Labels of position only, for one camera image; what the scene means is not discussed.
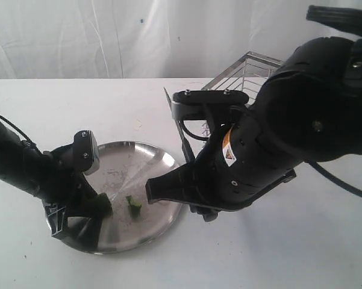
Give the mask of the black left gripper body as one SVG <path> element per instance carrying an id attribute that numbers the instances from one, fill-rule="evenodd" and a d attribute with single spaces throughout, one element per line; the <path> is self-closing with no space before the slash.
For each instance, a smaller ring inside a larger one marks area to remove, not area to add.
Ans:
<path id="1" fill-rule="evenodd" d="M 51 155 L 54 171 L 45 185 L 47 195 L 42 203 L 65 204 L 67 217 L 94 217 L 91 200 L 98 194 L 84 174 L 75 170 L 72 144 L 56 148 Z"/>

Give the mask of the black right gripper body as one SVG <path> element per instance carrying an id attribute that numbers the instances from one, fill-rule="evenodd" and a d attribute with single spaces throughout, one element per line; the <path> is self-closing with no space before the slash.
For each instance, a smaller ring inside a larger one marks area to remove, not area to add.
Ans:
<path id="1" fill-rule="evenodd" d="M 293 179 L 297 158 L 273 144 L 259 124 L 236 123 L 213 132 L 195 164 L 199 194 L 221 212 L 242 210 Z"/>

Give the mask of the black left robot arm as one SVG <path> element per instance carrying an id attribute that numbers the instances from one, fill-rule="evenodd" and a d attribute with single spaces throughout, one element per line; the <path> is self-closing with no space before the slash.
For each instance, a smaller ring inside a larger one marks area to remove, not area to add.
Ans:
<path id="1" fill-rule="evenodd" d="M 0 180 L 40 199 L 52 237 L 87 252 L 98 248 L 102 222 L 112 212 L 107 195 L 86 179 L 99 167 L 90 130 L 77 132 L 71 144 L 41 152 L 0 115 Z"/>

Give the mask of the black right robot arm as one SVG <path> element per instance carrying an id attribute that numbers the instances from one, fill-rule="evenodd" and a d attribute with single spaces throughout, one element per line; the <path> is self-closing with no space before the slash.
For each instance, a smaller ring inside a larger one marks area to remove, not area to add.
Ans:
<path id="1" fill-rule="evenodd" d="M 321 37 L 298 47 L 255 101 L 238 90 L 183 90 L 170 98 L 178 129 L 204 120 L 198 155 L 145 185 L 150 204 L 187 204 L 205 221 L 242 210 L 289 182 L 295 168 L 362 155 L 362 39 Z"/>

